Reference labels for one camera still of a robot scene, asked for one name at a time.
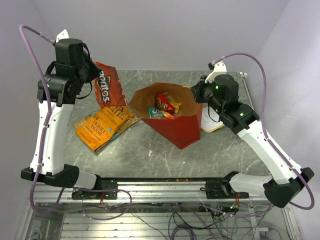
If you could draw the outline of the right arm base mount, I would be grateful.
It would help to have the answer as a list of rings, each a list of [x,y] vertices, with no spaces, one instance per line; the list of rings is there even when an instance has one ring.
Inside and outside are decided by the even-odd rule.
[[[207,199],[248,199],[247,192],[234,191],[229,182],[223,178],[211,178],[207,180],[204,186],[200,187],[202,192],[205,192]]]

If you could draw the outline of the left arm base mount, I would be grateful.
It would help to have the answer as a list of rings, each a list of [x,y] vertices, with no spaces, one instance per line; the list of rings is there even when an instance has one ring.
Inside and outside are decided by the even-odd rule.
[[[118,183],[115,180],[101,178],[94,189],[83,190],[75,188],[71,194],[72,200],[116,200]]]

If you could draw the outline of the red doritos bag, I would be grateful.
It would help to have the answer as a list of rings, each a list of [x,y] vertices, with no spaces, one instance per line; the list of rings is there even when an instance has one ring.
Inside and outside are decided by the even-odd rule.
[[[96,61],[99,76],[94,79],[94,93],[97,104],[101,107],[123,107],[128,104],[117,70],[114,66]]]

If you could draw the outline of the red cheetos bag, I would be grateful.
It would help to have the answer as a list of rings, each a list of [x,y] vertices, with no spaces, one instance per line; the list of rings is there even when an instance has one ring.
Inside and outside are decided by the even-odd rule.
[[[175,113],[175,107],[168,101],[168,99],[161,92],[157,94],[155,106],[161,111],[167,112],[171,115]]]

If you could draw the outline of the red paper bag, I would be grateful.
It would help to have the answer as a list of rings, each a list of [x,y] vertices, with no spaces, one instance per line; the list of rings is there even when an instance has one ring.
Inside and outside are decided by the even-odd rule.
[[[150,118],[149,107],[155,106],[158,93],[173,102],[181,103],[179,112],[173,117]],[[200,139],[203,105],[195,102],[192,92],[186,86],[153,83],[137,90],[129,106],[137,117],[179,149],[184,149]]]

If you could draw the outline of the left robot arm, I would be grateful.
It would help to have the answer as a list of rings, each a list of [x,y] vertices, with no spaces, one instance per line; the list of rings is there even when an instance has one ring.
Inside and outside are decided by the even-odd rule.
[[[87,45],[79,39],[60,39],[54,45],[55,61],[38,82],[39,128],[34,157],[21,178],[59,188],[84,188],[96,199],[102,193],[99,178],[64,161],[69,117],[84,84],[91,84],[100,69]]]

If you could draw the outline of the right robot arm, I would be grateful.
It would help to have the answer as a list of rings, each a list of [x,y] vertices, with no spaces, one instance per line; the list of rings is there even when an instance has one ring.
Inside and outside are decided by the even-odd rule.
[[[314,177],[311,168],[302,168],[266,136],[259,115],[239,101],[239,84],[231,75],[217,75],[211,82],[203,76],[190,91],[196,103],[207,104],[227,128],[254,150],[270,173],[269,176],[229,173],[220,186],[224,197],[244,192],[266,197],[274,206],[284,208]]]

